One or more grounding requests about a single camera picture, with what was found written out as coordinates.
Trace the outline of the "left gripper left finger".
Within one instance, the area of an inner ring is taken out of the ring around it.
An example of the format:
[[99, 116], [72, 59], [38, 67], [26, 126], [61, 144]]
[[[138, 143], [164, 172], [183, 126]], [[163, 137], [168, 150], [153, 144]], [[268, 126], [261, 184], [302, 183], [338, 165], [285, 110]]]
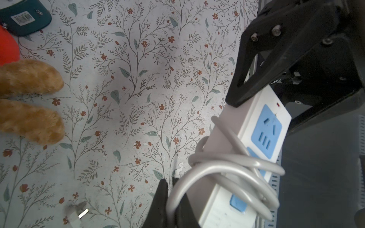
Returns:
[[167, 228], [167, 199], [168, 183], [165, 179], [161, 179], [142, 228]]

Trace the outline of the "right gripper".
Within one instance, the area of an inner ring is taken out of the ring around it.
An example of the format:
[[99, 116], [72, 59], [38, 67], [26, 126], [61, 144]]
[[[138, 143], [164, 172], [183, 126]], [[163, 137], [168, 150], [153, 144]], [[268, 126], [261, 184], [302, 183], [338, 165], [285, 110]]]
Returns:
[[226, 103], [239, 107], [271, 84], [302, 101], [289, 134], [365, 102], [364, 1], [261, 1], [244, 31]]

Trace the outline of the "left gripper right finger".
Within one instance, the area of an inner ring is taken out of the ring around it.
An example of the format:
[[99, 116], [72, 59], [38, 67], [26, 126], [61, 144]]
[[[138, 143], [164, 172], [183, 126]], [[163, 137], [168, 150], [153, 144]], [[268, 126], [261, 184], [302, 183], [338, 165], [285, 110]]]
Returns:
[[183, 196], [175, 211], [175, 224], [171, 228], [200, 228], [187, 194]]

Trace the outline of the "white power strip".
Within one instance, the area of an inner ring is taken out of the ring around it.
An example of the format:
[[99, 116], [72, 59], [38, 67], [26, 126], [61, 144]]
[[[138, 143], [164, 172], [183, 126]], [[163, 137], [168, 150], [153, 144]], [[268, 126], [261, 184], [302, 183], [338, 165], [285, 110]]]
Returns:
[[277, 159], [291, 115], [266, 86], [237, 108], [226, 105], [212, 122], [170, 195], [170, 221], [185, 194], [201, 228], [252, 228], [257, 216], [272, 220], [280, 203], [269, 181], [285, 174]]

